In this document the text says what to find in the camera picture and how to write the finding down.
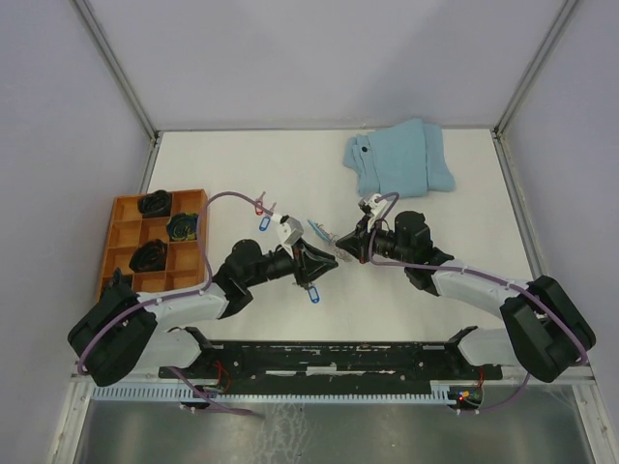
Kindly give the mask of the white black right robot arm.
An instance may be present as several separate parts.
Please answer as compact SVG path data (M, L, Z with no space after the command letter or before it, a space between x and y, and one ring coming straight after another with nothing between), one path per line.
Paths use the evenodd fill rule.
M396 216L393 229L364 216L336 246L359 262L401 267L410 283L436 297L475 306L503 321L499 330L474 329L443 356L452 376L485 364L520 365L551 383L582 363L596 336L560 283L548 275L508 280L468 267L434 245L423 214Z

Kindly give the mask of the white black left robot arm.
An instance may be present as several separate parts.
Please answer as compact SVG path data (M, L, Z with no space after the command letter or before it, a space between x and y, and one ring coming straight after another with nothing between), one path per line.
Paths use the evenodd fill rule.
M252 302L253 286L293 276L298 286L310 290L337 266L333 255L304 240L268 252L254 240L243 240L208 282L159 293L136 293L118 282L69 332L77 371L99 387L152 367L184 368L191 376L205 376L213 368L214 354L204 347L195 323L238 314Z

